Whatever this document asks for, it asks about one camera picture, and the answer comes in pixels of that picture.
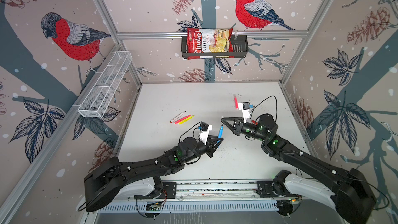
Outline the blue highlighter pen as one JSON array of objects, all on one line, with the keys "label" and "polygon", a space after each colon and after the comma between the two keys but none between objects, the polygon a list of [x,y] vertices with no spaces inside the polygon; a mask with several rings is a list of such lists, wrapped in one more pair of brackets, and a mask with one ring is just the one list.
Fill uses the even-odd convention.
[{"label": "blue highlighter pen", "polygon": [[221,125],[220,129],[219,129],[219,133],[218,133],[218,138],[222,138],[222,134],[223,134],[223,125]]}]

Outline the pink-red highlighter pen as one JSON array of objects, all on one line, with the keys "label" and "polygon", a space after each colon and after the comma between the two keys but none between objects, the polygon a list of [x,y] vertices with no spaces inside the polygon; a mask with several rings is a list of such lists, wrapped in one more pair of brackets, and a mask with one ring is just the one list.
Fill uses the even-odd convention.
[{"label": "pink-red highlighter pen", "polygon": [[239,106],[238,106],[238,100],[237,100],[237,96],[234,95],[234,104],[235,104],[235,108],[238,110]]}]

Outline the yellow highlighter pen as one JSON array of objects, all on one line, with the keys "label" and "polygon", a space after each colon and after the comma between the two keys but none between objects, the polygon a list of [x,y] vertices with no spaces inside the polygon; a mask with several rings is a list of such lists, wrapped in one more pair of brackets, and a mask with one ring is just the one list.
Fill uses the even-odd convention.
[{"label": "yellow highlighter pen", "polygon": [[178,125],[181,125],[181,124],[191,120],[193,117],[194,117],[194,115],[191,115],[189,118],[187,118],[187,119],[183,120],[182,122],[178,123]]}]

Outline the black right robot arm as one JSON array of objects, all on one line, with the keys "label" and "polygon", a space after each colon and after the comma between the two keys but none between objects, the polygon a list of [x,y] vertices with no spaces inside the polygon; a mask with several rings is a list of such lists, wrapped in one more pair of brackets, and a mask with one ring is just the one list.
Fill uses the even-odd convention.
[{"label": "black right robot arm", "polygon": [[282,170],[273,179],[273,192],[280,196],[301,195],[322,203],[350,224],[365,224],[376,205],[376,198],[364,175],[335,167],[303,152],[277,134],[278,125],[270,114],[257,124],[242,117],[226,117],[221,122],[235,135],[261,141],[262,150],[274,159],[290,164],[312,179],[300,178]]}]

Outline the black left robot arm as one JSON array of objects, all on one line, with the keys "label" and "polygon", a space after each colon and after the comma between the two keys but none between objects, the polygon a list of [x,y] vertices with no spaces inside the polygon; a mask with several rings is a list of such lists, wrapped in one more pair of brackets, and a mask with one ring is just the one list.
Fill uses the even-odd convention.
[{"label": "black left robot arm", "polygon": [[161,176],[175,174],[206,154],[213,157],[224,138],[210,135],[206,143],[187,137],[161,156],[144,161],[120,162],[118,157],[105,161],[84,178],[87,212],[97,211],[110,204],[119,191],[136,181],[153,178],[155,190],[137,199],[153,199],[163,190]]}]

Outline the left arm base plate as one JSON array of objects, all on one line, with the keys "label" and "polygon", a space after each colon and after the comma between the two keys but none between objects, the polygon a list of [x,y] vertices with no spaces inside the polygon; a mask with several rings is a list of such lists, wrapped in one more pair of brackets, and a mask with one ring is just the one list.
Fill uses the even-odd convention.
[{"label": "left arm base plate", "polygon": [[176,182],[165,182],[155,186],[155,189],[148,195],[135,195],[135,200],[150,200],[150,199],[175,199],[177,193]]}]

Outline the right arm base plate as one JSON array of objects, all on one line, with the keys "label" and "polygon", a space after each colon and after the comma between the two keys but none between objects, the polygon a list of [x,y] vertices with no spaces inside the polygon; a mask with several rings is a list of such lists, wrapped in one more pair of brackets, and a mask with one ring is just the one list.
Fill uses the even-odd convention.
[{"label": "right arm base plate", "polygon": [[256,194],[260,198],[299,198],[299,195],[290,193],[285,186],[280,183],[274,183],[272,180],[257,181]]}]

